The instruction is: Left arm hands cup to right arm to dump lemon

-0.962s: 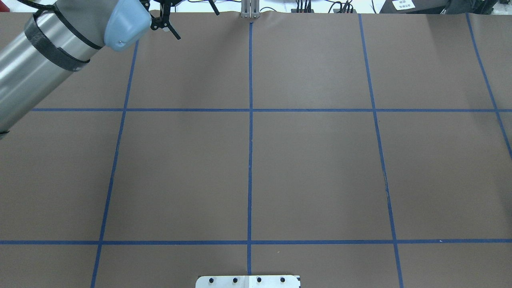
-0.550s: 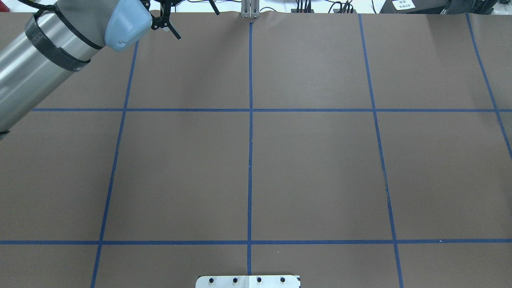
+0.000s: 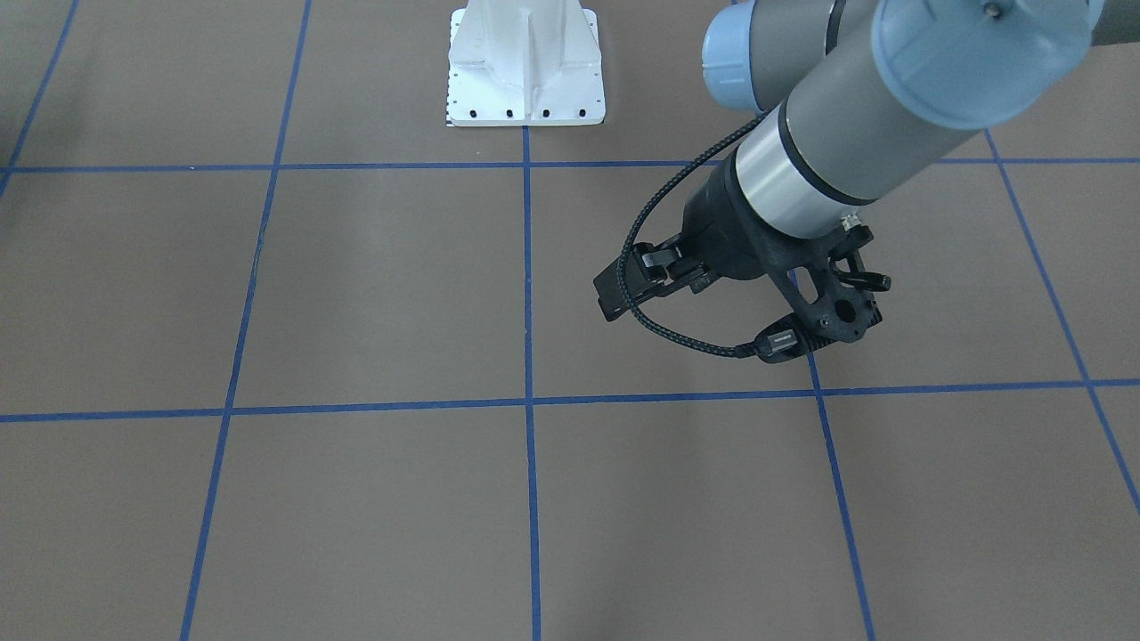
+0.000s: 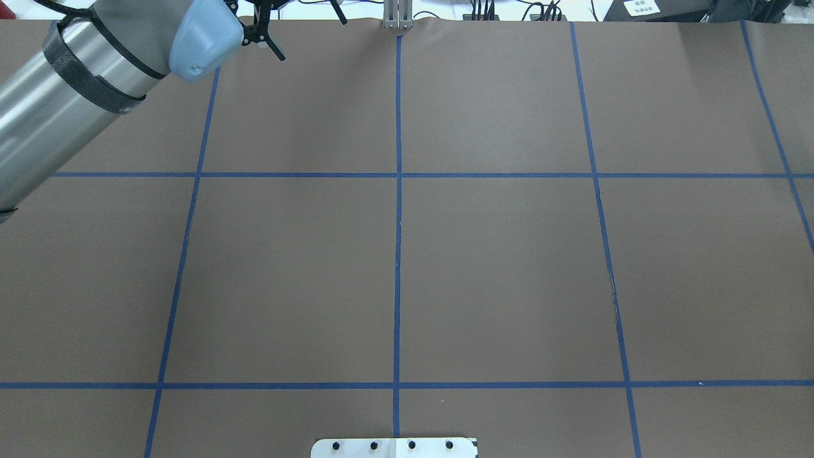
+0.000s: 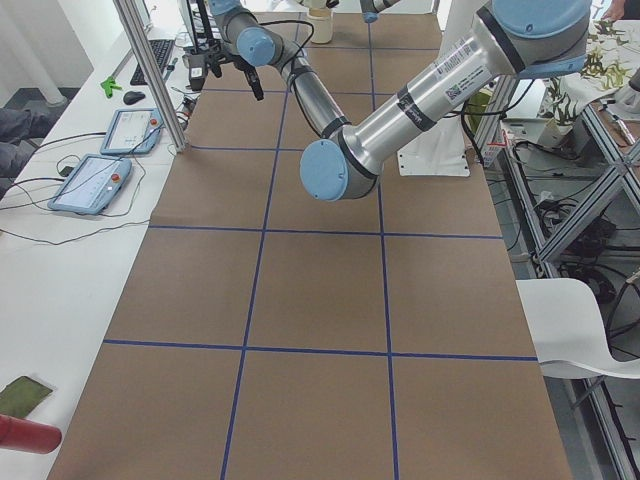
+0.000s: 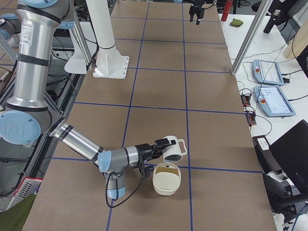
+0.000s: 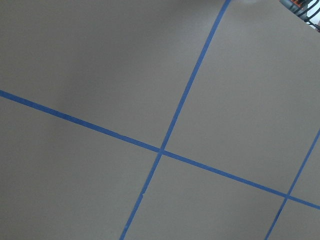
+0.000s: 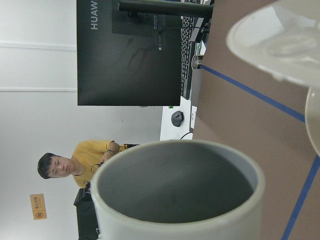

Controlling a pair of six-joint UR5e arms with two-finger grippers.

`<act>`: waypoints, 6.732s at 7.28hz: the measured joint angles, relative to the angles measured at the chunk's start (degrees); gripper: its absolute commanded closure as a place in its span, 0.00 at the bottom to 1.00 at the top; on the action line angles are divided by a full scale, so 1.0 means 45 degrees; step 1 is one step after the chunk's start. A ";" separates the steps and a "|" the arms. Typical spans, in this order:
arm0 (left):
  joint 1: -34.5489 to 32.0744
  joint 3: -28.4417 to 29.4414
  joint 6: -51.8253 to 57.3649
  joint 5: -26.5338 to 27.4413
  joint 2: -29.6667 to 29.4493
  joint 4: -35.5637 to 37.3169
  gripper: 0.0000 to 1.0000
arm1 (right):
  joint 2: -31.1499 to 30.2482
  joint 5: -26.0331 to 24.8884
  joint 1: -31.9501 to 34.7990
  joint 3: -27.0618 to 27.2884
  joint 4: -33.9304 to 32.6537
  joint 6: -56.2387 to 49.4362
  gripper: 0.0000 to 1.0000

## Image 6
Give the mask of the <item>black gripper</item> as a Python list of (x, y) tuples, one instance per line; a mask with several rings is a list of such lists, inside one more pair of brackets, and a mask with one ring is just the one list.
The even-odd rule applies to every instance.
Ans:
[(148, 143), (135, 145), (138, 152), (138, 163), (158, 159), (163, 155), (163, 149), (158, 149), (158, 147), (169, 147), (175, 144), (175, 140), (163, 138), (155, 140), (153, 145), (149, 145)]
[(190, 0), (190, 3), (192, 4), (189, 9), (190, 22), (193, 22), (196, 8), (196, 25), (199, 25), (204, 17), (205, 9), (203, 5), (206, 3), (206, 0)]

